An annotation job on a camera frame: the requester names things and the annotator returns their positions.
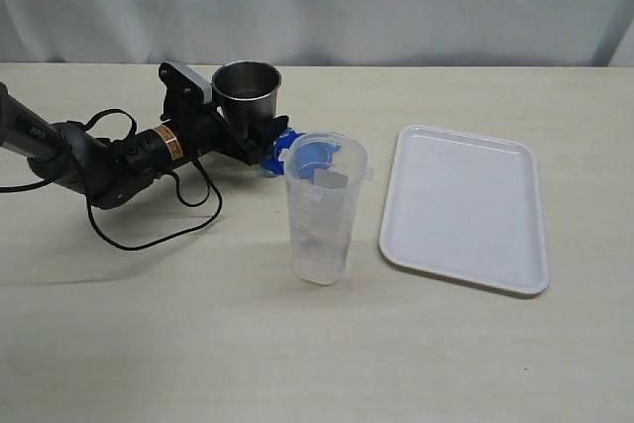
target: white backdrop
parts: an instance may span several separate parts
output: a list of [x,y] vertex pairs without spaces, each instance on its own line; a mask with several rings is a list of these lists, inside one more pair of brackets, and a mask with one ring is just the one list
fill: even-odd
[[610,23],[629,15],[623,9],[634,6],[622,0],[0,0],[0,60],[590,64]]

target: sticker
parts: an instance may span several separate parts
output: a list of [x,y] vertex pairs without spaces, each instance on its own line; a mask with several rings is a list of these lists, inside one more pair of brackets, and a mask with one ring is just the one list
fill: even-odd
[[165,124],[161,124],[155,127],[155,131],[167,146],[172,160],[178,160],[184,156],[180,142],[172,129]]

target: clear plastic pitcher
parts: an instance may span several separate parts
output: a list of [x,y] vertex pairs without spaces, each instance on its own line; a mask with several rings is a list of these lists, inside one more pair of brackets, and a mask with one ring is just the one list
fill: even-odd
[[336,133],[309,133],[284,151],[292,269],[332,284],[346,274],[357,202],[371,176],[368,153]]

